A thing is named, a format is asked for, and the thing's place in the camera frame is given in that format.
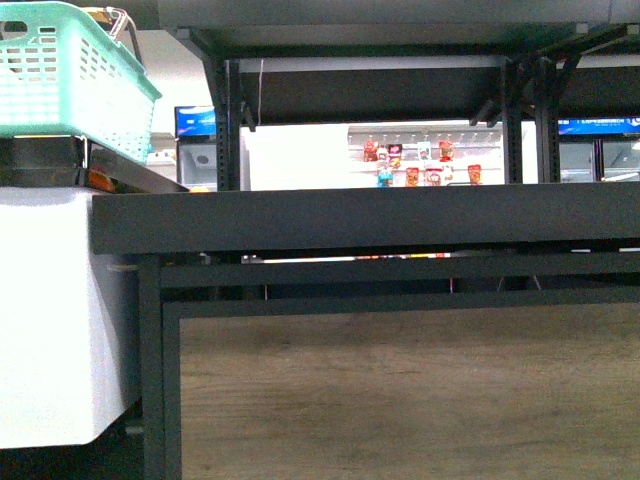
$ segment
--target dark gray table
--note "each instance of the dark gray table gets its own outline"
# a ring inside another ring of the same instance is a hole
[[[95,197],[94,252],[139,255],[145,478],[181,478],[181,319],[637,302],[640,253],[619,249],[640,247],[638,205],[635,183]],[[459,256],[239,263],[443,251]],[[514,277],[543,279],[542,289],[464,288]],[[451,279],[452,292],[389,288]],[[355,283],[379,289],[359,295]],[[252,294],[276,285],[315,290]]]

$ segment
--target cable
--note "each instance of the cable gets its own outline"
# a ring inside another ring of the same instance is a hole
[[[258,126],[262,124],[262,74],[264,73],[264,58],[260,59],[260,75],[258,76]]]

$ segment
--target white counter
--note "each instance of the white counter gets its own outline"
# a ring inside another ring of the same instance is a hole
[[[140,396],[137,273],[90,253],[93,194],[0,188],[0,449],[91,442]]]

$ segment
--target glass door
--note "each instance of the glass door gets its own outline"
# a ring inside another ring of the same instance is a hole
[[[606,181],[640,181],[639,139],[605,141],[603,152]]]
[[[593,182],[594,146],[591,140],[560,143],[562,183]]]

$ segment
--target red snack bag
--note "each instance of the red snack bag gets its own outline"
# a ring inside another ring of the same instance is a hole
[[[371,140],[364,142],[364,161],[365,162],[378,161],[378,142],[374,142]]]
[[[482,165],[469,165],[467,171],[471,185],[482,185]]]
[[[449,162],[453,160],[453,143],[448,140],[442,140],[438,146],[440,147],[441,162]]]
[[[409,167],[407,168],[407,177],[405,181],[405,186],[407,187],[417,187],[420,179],[420,169],[417,167]]]
[[[439,163],[428,163],[427,171],[424,174],[425,183],[429,187],[439,187],[442,185],[442,171],[444,167]]]
[[[387,146],[389,151],[389,164],[391,168],[400,168],[402,164],[402,144],[394,143]]]

